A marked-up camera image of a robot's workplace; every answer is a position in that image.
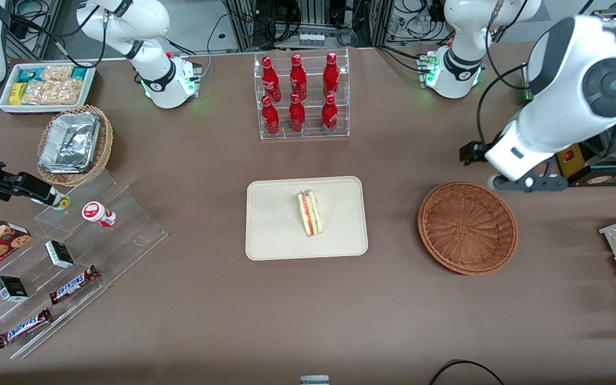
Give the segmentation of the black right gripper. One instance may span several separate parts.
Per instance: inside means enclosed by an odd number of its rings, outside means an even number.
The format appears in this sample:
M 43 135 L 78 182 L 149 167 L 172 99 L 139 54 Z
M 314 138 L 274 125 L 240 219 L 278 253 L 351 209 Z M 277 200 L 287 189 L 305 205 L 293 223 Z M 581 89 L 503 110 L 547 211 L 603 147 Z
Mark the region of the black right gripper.
M 54 205 L 57 194 L 53 192 L 52 185 L 26 172 L 8 173 L 4 170 L 5 166 L 5 163 L 0 161 L 0 200 L 9 202 L 14 196 L 23 196 L 42 205 Z

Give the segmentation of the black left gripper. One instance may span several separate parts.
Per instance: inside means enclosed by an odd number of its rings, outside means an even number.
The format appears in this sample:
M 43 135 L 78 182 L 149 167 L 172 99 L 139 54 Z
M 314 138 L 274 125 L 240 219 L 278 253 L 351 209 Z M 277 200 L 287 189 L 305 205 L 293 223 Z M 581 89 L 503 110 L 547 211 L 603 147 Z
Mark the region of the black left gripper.
M 464 164 L 486 163 L 490 146 L 486 142 L 471 141 L 460 148 L 460 161 Z

